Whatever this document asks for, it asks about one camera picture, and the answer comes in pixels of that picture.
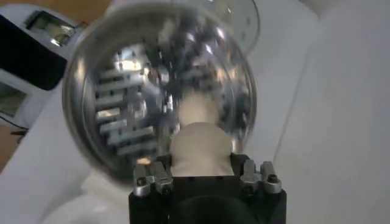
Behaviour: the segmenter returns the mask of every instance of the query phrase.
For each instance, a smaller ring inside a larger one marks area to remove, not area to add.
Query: wooden floor
[[[103,15],[111,0],[0,0],[7,3],[29,3],[47,7],[78,22],[91,23]]]
[[[0,0],[0,7],[8,3],[28,3],[47,7],[76,20],[90,24],[101,17],[111,0]],[[0,173],[17,149],[19,136],[10,135],[15,128],[0,126]]]

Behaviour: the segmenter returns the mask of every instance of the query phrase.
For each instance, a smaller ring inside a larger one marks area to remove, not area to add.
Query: white table
[[[259,164],[273,159],[317,19],[298,1],[256,2],[261,34],[248,60],[256,75],[258,110],[246,152]],[[2,223],[40,223],[80,193],[90,167],[70,136],[61,101],[59,86],[0,175]]]

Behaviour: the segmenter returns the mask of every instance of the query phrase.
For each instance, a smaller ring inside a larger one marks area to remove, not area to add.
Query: screw
[[[271,184],[277,184],[278,183],[278,176],[275,174],[270,174],[270,175],[268,175],[267,181],[270,182]]]

